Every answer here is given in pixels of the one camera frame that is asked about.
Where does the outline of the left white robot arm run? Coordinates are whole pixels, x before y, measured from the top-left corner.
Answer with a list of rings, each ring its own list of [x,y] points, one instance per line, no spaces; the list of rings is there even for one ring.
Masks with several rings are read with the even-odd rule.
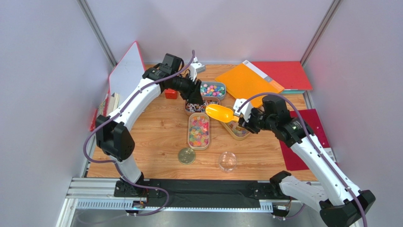
[[[109,156],[124,181],[137,183],[142,176],[132,155],[135,142],[130,133],[138,117],[166,89],[179,92],[188,103],[203,104],[197,75],[205,70],[195,56],[184,64],[183,59],[167,53],[162,63],[145,70],[138,86],[116,110],[97,117],[96,145]]]

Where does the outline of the yellow plastic scoop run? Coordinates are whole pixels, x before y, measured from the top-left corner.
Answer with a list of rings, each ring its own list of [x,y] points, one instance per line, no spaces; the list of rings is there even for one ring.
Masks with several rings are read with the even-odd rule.
[[[207,105],[205,108],[205,113],[209,117],[223,123],[239,121],[239,117],[234,114],[234,111],[232,109],[218,104]]]

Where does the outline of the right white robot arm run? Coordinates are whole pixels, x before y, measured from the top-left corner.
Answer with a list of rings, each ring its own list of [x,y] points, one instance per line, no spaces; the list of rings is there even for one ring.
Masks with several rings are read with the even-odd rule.
[[[349,227],[359,220],[368,226],[366,214],[376,200],[374,194],[360,189],[343,173],[287,98],[260,93],[249,99],[237,99],[233,109],[239,125],[251,133],[273,132],[306,164],[322,187],[318,189],[281,172],[272,178],[281,194],[315,210],[328,227]]]

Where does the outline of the beige tray of star candies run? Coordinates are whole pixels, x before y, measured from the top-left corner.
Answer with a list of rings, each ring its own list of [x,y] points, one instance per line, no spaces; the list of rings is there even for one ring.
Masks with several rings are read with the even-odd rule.
[[[193,150],[206,150],[210,145],[210,118],[205,113],[193,113],[188,120],[187,142]]]

